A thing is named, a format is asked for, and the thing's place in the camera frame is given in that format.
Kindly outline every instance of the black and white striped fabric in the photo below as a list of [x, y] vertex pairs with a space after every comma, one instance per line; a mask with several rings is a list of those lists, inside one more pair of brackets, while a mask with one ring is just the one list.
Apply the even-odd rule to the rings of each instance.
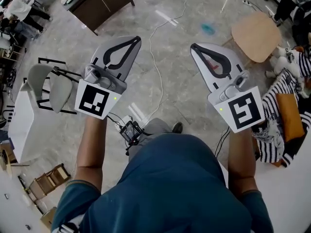
[[300, 74], [302, 77], [311, 76], [311, 61], [304, 53], [299, 53], [298, 65], [300, 67]]
[[[304, 57], [301, 56], [299, 59], [306, 66], [311, 68], [310, 62], [306, 62]], [[294, 94], [298, 104], [298, 109], [302, 121], [303, 128], [307, 132], [311, 128], [311, 97], [309, 99], [300, 99], [296, 92], [296, 87], [298, 86], [297, 80], [290, 73], [290, 71], [284, 69], [280, 75], [276, 78], [276, 81], [270, 87], [268, 92], [262, 97], [262, 104], [264, 109], [264, 114], [267, 120], [280, 120], [279, 107], [276, 101], [276, 94]], [[273, 142], [266, 143], [264, 141], [258, 140], [257, 145], [260, 151], [260, 161], [275, 163], [281, 158], [283, 160], [283, 166], [287, 167], [293, 161], [295, 155], [297, 154], [301, 144], [303, 143], [304, 137], [294, 139], [289, 144], [285, 144], [285, 149], [283, 155], [278, 153], [277, 147]]]

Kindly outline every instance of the dark wooden cabinet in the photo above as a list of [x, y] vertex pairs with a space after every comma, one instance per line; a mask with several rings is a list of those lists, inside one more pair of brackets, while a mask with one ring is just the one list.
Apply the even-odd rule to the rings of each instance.
[[133, 0], [84, 0], [69, 10], [89, 29], [95, 31], [128, 3], [134, 6]]

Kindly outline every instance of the orange cushion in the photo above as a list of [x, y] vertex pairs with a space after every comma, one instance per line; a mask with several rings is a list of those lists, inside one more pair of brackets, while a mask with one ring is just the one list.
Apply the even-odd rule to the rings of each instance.
[[276, 99], [283, 120], [285, 142], [302, 137], [305, 131], [294, 94], [279, 93], [276, 95]]

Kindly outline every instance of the wooden chair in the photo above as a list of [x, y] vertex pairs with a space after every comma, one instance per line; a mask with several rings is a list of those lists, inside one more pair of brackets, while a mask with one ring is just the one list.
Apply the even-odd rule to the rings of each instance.
[[70, 175], [65, 170], [64, 164], [60, 164], [50, 172], [34, 179], [29, 186], [29, 190], [37, 200], [40, 200], [69, 179]]

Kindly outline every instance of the wooden table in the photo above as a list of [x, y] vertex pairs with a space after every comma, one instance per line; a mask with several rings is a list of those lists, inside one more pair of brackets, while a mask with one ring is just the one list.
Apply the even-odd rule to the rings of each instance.
[[251, 62], [262, 63], [281, 42], [281, 33], [272, 19], [263, 12], [254, 12], [235, 23], [232, 37]]

